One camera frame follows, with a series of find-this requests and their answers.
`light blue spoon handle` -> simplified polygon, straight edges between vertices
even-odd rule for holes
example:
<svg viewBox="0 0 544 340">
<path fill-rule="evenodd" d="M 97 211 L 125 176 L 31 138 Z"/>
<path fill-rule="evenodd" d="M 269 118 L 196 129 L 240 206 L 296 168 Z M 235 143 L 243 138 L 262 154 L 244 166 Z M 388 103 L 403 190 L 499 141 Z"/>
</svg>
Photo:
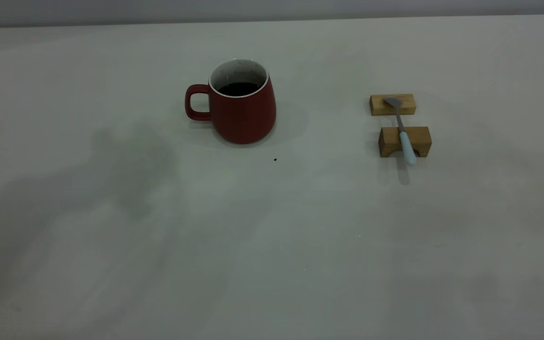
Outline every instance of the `light blue spoon handle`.
<svg viewBox="0 0 544 340">
<path fill-rule="evenodd" d="M 402 143 L 402 153 L 404 153 L 404 161 L 410 166 L 417 165 L 417 157 L 415 156 L 415 151 L 410 145 L 410 139 L 406 132 L 402 131 L 400 133 L 400 142 Z"/>
</svg>

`table surface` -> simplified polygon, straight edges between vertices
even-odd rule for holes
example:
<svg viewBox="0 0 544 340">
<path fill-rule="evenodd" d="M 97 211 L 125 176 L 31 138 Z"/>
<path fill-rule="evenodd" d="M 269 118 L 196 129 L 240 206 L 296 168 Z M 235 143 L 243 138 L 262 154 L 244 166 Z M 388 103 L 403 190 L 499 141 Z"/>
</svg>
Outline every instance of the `table surface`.
<svg viewBox="0 0 544 340">
<path fill-rule="evenodd" d="M 253 145 L 184 112 L 231 58 Z M 544 16 L 0 29 L 0 339 L 414 338 L 544 339 Z"/>
</svg>

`wall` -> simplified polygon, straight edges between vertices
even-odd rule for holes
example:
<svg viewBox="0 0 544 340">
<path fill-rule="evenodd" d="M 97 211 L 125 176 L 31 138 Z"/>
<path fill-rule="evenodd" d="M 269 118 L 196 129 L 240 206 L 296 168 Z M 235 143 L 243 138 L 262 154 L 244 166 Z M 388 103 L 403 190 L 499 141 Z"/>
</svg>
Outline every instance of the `wall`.
<svg viewBox="0 0 544 340">
<path fill-rule="evenodd" d="M 544 0 L 0 0 L 0 26 L 544 13 Z"/>
</svg>

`dark liquid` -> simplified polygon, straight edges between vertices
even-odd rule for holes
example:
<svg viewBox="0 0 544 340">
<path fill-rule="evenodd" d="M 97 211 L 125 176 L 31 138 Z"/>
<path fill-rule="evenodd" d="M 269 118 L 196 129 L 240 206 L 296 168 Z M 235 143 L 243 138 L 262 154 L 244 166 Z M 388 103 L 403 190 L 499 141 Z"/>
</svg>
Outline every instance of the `dark liquid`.
<svg viewBox="0 0 544 340">
<path fill-rule="evenodd" d="M 259 89 L 258 84 L 253 83 L 232 83 L 220 88 L 220 93 L 231 97 L 240 97 L 254 93 Z"/>
</svg>

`spoon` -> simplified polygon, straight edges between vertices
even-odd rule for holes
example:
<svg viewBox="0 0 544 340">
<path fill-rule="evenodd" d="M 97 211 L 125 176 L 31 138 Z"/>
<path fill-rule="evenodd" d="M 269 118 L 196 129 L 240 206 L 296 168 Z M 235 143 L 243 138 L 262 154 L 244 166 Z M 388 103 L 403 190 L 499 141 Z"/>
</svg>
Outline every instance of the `spoon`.
<svg viewBox="0 0 544 340">
<path fill-rule="evenodd" d="M 402 143 L 402 152 L 404 153 L 404 161 L 409 166 L 417 165 L 417 157 L 415 156 L 415 151 L 410 145 L 410 139 L 406 131 L 404 131 L 404 125 L 402 125 L 402 120 L 400 119 L 400 106 L 402 106 L 402 100 L 396 97 L 385 97 L 384 101 L 389 105 L 396 108 L 396 119 L 398 120 L 398 131 L 400 132 L 400 142 Z"/>
</svg>

